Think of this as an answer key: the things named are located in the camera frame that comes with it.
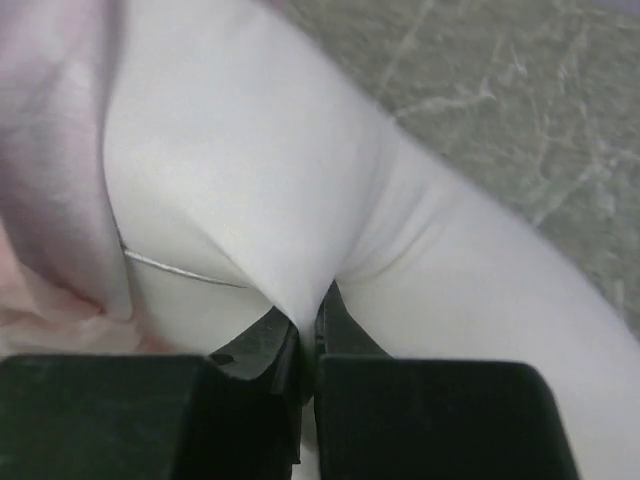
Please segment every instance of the pink fabric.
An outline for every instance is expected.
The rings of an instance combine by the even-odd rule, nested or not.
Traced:
[[[164,351],[137,326],[102,171],[119,2],[0,2],[0,354]]]

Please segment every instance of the white cloth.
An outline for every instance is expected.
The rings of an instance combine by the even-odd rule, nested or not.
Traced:
[[[150,328],[211,351],[275,304],[308,343],[337,277],[392,354],[535,366],[583,478],[638,478],[640,348],[564,258],[267,8],[126,7],[104,147],[123,243],[249,287],[131,260]],[[317,478],[313,441],[303,457],[294,478]]]

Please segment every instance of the black plastic part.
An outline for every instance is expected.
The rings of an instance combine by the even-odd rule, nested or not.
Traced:
[[[533,368],[392,359],[349,316],[336,286],[322,312],[323,480],[578,479],[551,391]]]
[[[290,479],[300,358],[296,328],[272,310],[211,358],[6,359],[0,478]]]

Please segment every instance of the marble surface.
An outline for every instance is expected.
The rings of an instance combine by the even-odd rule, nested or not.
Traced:
[[[409,131],[571,257],[640,339],[640,19],[578,0],[287,1]]]

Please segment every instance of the gray marble countertop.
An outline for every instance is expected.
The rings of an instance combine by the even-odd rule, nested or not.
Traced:
[[[640,339],[640,19],[580,0],[288,2],[410,132],[571,257]]]

